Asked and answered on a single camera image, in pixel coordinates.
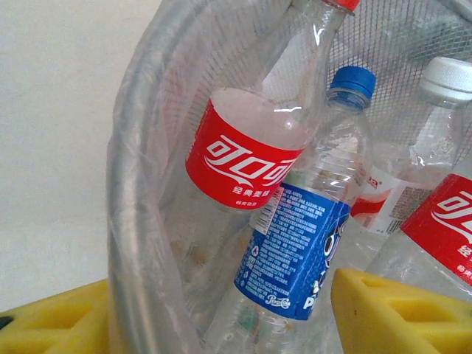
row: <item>blue label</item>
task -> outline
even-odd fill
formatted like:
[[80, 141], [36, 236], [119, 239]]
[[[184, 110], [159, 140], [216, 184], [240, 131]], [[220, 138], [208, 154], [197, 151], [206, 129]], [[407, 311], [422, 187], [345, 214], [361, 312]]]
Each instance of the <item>blue label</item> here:
[[261, 212], [235, 286], [258, 305], [306, 320], [350, 207], [282, 183]]

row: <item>red bottle cap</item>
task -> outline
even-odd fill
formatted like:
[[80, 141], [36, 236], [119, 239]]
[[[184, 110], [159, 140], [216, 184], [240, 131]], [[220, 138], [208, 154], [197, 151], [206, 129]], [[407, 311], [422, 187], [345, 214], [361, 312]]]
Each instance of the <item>red bottle cap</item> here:
[[360, 0], [333, 0], [338, 5], [347, 8], [349, 11], [354, 11]]

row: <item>clear plastic bag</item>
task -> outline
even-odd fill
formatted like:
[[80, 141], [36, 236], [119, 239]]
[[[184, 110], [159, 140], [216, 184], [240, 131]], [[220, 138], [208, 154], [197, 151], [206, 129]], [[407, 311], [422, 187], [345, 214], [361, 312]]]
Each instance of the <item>clear plastic bag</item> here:
[[[113, 353], [202, 353], [162, 215], [219, 68], [276, 25], [290, 3], [164, 0], [139, 42], [108, 146]], [[472, 24], [456, 11], [454, 0], [363, 0], [346, 19], [330, 76], [347, 64], [377, 75], [372, 126], [416, 89], [431, 58], [472, 59]], [[472, 146], [471, 110], [467, 117], [459, 159]]]

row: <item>plastic bottle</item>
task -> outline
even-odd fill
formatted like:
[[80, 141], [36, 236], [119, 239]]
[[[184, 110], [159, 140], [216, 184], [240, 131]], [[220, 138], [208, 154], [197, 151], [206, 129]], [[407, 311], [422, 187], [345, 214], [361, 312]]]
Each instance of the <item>plastic bottle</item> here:
[[372, 138], [364, 109], [374, 85], [375, 76], [362, 68], [336, 73], [318, 139], [262, 209], [255, 229], [236, 236], [252, 238], [205, 334], [208, 353], [298, 353], [339, 232], [367, 180]]
[[[387, 239], [367, 271], [472, 301], [471, 204], [472, 156], [468, 156]], [[303, 353], [343, 353], [334, 319], [319, 339], [322, 350], [312, 344]]]
[[275, 29], [223, 68], [165, 213], [184, 283], [268, 202], [312, 140], [331, 44], [357, 3], [293, 0]]

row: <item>yellow sponge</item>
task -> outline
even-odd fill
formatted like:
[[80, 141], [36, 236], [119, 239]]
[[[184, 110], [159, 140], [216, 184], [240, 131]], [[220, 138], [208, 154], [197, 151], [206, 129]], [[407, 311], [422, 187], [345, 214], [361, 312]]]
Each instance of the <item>yellow sponge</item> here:
[[107, 282], [0, 313], [0, 327], [0, 354], [109, 353]]
[[471, 354], [472, 303], [338, 269], [331, 289], [344, 354]]

